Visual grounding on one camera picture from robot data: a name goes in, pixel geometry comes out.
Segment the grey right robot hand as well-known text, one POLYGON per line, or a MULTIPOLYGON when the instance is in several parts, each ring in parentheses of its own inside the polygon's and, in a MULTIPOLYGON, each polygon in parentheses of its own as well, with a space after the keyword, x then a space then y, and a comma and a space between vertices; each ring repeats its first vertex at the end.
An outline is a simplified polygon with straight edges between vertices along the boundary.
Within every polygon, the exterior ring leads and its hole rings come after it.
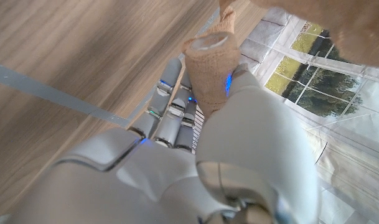
POLYGON ((295 116, 245 65, 223 95, 195 152, 109 129, 55 161, 9 223, 316 223, 319 182, 295 116))

